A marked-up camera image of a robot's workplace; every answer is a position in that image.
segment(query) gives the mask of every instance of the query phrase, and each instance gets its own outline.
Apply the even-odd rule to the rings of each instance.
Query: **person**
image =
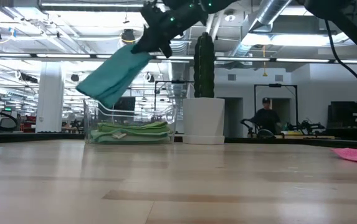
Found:
[[[260,126],[261,129],[266,129],[273,134],[277,134],[275,125],[280,126],[280,119],[277,112],[271,109],[271,99],[263,98],[262,103],[263,108],[259,109],[250,120]]]

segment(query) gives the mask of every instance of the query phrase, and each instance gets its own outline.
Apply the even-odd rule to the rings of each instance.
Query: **green towel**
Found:
[[[126,134],[122,138],[117,138],[121,134]],[[97,130],[91,132],[94,142],[102,144],[159,144],[170,142],[169,133],[146,133],[138,134],[125,129],[118,129],[109,133],[100,133]]]
[[[112,108],[137,74],[152,59],[149,53],[131,53],[134,45],[126,45],[77,85],[77,91]]]
[[[167,122],[154,122],[143,126],[125,126],[112,123],[98,123],[98,131],[101,133],[109,133],[118,129],[124,129],[129,132],[135,133],[169,133],[171,130],[168,128]]]

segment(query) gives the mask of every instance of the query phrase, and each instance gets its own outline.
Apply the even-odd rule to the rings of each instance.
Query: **teal towel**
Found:
[[[134,45],[126,45],[99,68],[93,71],[84,81],[77,85],[77,91],[112,108],[124,94],[127,87],[152,59],[149,53],[131,53]]]

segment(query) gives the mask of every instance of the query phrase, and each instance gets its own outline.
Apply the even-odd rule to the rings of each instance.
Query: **table surface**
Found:
[[[0,223],[357,223],[357,163],[329,148],[0,144]]]

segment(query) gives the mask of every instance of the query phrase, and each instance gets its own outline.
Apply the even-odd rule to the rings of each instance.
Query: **clear plastic bin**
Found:
[[[162,144],[174,142],[177,109],[141,112],[111,110],[97,100],[84,100],[86,143]]]

